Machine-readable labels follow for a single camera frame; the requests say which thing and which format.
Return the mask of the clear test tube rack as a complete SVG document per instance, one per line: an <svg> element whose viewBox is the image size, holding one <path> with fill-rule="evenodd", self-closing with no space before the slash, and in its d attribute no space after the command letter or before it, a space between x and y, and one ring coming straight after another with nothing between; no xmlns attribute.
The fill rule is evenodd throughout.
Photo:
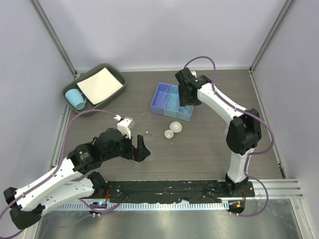
<svg viewBox="0 0 319 239"><path fill-rule="evenodd" d="M229 131L229 126L227 125L226 128L225 128L224 134L227 135L228 131Z"/></svg>

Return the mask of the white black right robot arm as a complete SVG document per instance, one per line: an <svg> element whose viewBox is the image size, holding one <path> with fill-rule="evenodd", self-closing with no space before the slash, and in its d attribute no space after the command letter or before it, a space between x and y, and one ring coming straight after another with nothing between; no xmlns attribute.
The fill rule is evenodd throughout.
<svg viewBox="0 0 319 239"><path fill-rule="evenodd" d="M181 106L198 106L202 103L213 109L228 126L226 144L231 151L230 167L225 175L225 191L229 196L238 196L247 185L247 156L257 147L262 137L259 112L247 110L230 100L206 76L194 76L188 68L179 70L179 103Z"/></svg>

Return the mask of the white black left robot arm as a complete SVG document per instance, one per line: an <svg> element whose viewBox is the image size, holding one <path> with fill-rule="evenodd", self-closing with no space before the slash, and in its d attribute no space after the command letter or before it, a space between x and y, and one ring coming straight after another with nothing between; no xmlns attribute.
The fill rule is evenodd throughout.
<svg viewBox="0 0 319 239"><path fill-rule="evenodd" d="M3 194L11 220L23 230L68 201L100 199L106 193L107 183L96 169L103 162L117 157L142 162L150 154L142 135L137 136L137 146L133 146L130 137L109 128L91 142L77 146L58 166L34 182L18 189L5 189Z"/></svg>

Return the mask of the blue tiered organizer box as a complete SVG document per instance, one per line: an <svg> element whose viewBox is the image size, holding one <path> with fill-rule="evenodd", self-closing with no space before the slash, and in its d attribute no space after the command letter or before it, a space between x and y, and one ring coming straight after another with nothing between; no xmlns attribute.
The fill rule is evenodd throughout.
<svg viewBox="0 0 319 239"><path fill-rule="evenodd" d="M188 112L181 112L179 110L180 107L178 86L161 82L158 83L151 103L152 113L183 121L189 121L192 116L194 106L192 106L192 110Z"/></svg>

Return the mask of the clear glass beaker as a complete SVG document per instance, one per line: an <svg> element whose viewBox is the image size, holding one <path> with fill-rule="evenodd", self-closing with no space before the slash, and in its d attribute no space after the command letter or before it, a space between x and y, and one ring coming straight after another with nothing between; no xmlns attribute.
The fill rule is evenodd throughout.
<svg viewBox="0 0 319 239"><path fill-rule="evenodd" d="M179 110L181 112L188 112L192 110L192 106L184 106L184 107L180 107Z"/></svg>

